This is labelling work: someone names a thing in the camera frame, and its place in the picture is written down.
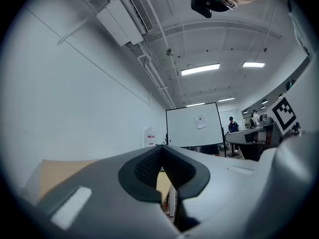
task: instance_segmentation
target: cable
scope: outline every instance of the cable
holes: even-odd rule
[[[258,51],[258,53],[257,53],[257,55],[256,55],[256,57],[255,57],[255,61],[256,61],[257,57],[259,56],[259,53],[260,53],[262,47],[264,46],[264,44],[265,44],[265,42],[266,42],[266,40],[267,40],[267,37],[268,37],[268,35],[269,35],[270,28],[271,28],[271,25],[273,24],[274,15],[275,15],[275,12],[276,12],[276,7],[277,7],[276,5],[277,5],[277,0],[275,0],[273,15],[272,15],[272,17],[271,17],[271,21],[270,21],[270,24],[269,24],[269,27],[268,27],[267,34],[266,34],[266,36],[265,36],[265,39],[264,39],[264,41],[263,41],[263,44],[260,46],[260,49],[259,49],[259,51]],[[250,71],[250,69],[248,69],[247,73],[246,73],[245,76],[244,76],[244,79],[246,78],[246,76],[247,76],[247,74],[249,73],[249,71]]]

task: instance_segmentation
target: white label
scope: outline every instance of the white label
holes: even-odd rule
[[[253,170],[242,168],[242,167],[238,167],[238,166],[228,167],[228,170],[234,171],[234,172],[237,172],[237,173],[242,173],[242,174],[245,174],[245,175],[251,175],[253,173]]]
[[[89,200],[92,190],[80,187],[51,218],[63,230],[67,230]]]
[[[195,115],[195,121],[196,121],[198,129],[207,127],[207,123],[205,122],[205,118],[203,114]]]

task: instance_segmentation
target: ceiling light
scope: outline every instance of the ceiling light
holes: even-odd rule
[[[216,70],[216,69],[219,69],[219,66],[220,66],[220,64],[214,64],[214,65],[209,65],[209,66],[200,66],[200,67],[195,67],[195,68],[191,68],[191,69],[185,69],[185,70],[182,70],[181,74],[184,76],[184,75],[188,75],[188,74]]]
[[[235,98],[227,98],[227,99],[222,99],[222,100],[218,100],[219,102],[223,102],[223,101],[229,101],[229,100],[234,100]]]
[[[264,67],[265,63],[245,62],[243,67]]]
[[[186,106],[186,107],[192,107],[192,106],[200,106],[200,105],[204,105],[205,103],[200,103],[200,104],[195,104],[195,105],[189,105],[189,106]]]

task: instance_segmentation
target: vent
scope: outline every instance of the vent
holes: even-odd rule
[[[144,6],[142,5],[140,0],[130,0],[133,4],[135,10],[137,11],[138,15],[140,16],[147,32],[150,32],[153,30],[153,25],[150,21],[150,18],[148,16],[148,13],[146,12]]]

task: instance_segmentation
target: air conditioning unit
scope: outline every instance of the air conditioning unit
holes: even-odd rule
[[[153,30],[153,25],[141,0],[121,0],[141,34]]]
[[[97,18],[121,46],[136,45],[144,40],[142,34],[153,30],[140,0],[112,0]]]
[[[142,42],[143,37],[121,0],[112,0],[96,16],[108,32],[123,46]]]

